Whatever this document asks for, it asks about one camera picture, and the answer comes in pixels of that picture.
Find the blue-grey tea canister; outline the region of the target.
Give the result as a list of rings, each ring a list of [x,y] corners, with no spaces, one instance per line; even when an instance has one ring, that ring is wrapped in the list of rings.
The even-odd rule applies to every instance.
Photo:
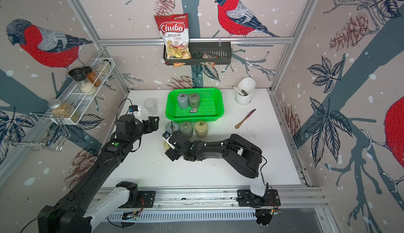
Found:
[[[170,121],[167,123],[167,125],[165,126],[165,130],[166,132],[168,132],[169,134],[173,134],[173,133],[178,133],[179,131],[179,125],[176,122]]]

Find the sage green tea canister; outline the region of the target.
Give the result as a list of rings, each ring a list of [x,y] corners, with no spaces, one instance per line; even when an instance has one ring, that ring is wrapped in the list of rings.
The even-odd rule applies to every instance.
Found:
[[[191,138],[194,134],[192,123],[188,121],[182,122],[179,125],[179,133],[187,139]]]

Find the yellow-green tea canister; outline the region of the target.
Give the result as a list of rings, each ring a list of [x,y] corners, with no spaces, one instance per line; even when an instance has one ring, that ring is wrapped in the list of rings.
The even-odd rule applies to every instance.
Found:
[[[198,138],[205,138],[208,134],[207,122],[203,120],[198,121],[194,126],[194,130]]]

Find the grey-green canister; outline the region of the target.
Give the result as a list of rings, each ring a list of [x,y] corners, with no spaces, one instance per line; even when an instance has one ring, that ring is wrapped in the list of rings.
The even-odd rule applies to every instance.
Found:
[[[188,103],[191,109],[198,109],[201,104],[200,96],[196,93],[188,95]]]

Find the beige tea canister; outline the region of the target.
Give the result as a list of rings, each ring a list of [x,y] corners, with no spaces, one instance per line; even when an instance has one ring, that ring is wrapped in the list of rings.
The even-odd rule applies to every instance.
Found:
[[[166,151],[169,150],[169,149],[171,149],[171,146],[168,144],[167,141],[164,141],[163,146],[164,146],[164,149],[165,149]]]

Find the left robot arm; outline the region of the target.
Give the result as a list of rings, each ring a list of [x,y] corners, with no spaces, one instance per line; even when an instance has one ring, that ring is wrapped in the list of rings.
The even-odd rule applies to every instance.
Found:
[[[54,206],[45,206],[37,217],[40,233],[91,233],[115,209],[123,206],[144,208],[138,185],[121,181],[112,194],[100,200],[95,208],[90,203],[110,174],[133,152],[133,144],[144,134],[158,130],[159,117],[140,121],[126,114],[116,121],[116,131],[102,148],[95,163],[76,186]]]

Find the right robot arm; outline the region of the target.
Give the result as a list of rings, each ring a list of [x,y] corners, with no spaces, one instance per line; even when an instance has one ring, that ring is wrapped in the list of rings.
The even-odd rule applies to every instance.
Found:
[[[174,132],[165,132],[162,135],[169,149],[165,155],[175,161],[182,157],[186,161],[195,162],[211,158],[221,158],[244,177],[255,179],[263,178],[262,168],[267,160],[262,150],[253,143],[237,134],[218,142],[205,142],[188,140],[184,135]],[[236,201],[240,207],[262,208],[271,206],[276,210],[280,206],[276,190],[263,183],[264,191],[255,192],[251,189],[239,189]]]

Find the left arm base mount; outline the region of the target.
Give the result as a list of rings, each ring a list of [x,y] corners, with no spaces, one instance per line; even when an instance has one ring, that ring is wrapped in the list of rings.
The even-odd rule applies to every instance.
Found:
[[[128,208],[153,208],[155,195],[155,191],[138,191],[136,198],[133,198],[133,195],[129,196],[125,206]]]

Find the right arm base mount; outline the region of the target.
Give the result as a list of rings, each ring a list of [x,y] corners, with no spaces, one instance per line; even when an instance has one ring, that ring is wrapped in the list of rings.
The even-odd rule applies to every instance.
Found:
[[[239,189],[237,198],[239,207],[249,207],[255,210],[256,222],[260,226],[269,226],[275,212],[280,211],[280,197],[278,191],[270,185],[265,185],[264,196],[258,196],[247,189]]]

